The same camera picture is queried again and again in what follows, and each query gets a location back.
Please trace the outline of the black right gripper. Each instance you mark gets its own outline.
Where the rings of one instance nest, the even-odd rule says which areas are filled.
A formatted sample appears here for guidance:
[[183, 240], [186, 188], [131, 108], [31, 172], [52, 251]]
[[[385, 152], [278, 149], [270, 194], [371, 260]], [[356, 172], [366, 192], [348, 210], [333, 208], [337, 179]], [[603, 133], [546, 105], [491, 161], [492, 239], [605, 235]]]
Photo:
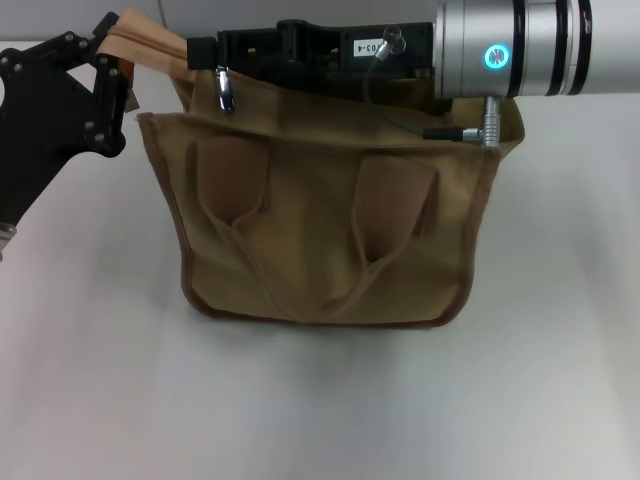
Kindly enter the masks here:
[[187, 67], [215, 71], [219, 64], [272, 85], [320, 91], [364, 79], [389, 29], [400, 45], [380, 62], [372, 77], [404, 80], [428, 77], [433, 65], [431, 22], [326, 27], [297, 19], [273, 28], [224, 30], [216, 37], [190, 37]]

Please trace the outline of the silver metal zipper pull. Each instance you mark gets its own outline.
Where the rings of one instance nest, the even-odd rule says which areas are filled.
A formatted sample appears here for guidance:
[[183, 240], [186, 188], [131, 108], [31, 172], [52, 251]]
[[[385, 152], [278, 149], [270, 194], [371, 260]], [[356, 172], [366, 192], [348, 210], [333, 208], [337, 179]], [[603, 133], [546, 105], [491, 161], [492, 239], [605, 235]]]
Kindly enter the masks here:
[[235, 110], [235, 98], [229, 69], [226, 66], [217, 66], [215, 76], [220, 109], [226, 114], [231, 114]]

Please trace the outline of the khaki canvas food bag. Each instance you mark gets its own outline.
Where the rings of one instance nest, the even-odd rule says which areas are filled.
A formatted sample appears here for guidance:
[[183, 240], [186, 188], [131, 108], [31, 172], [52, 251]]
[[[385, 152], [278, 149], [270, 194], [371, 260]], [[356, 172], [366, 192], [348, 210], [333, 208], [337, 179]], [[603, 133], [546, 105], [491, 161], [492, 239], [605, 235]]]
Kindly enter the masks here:
[[186, 41], [133, 9], [100, 52], [168, 75], [182, 103], [138, 122], [201, 313], [430, 328], [465, 306], [493, 181], [525, 137], [515, 101], [489, 150], [393, 127], [352, 85], [319, 96], [233, 73], [226, 114]]

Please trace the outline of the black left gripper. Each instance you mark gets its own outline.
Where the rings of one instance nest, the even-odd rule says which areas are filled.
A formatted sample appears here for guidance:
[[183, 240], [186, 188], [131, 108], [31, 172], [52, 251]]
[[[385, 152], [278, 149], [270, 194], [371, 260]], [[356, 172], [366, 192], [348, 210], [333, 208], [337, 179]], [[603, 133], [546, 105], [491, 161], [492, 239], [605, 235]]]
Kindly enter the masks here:
[[[124, 149], [130, 71], [116, 57], [96, 56], [118, 20], [108, 12], [90, 38], [67, 31], [0, 52], [0, 222], [17, 224], [74, 156], [114, 158]], [[92, 90], [68, 73], [87, 63], [96, 69]]]

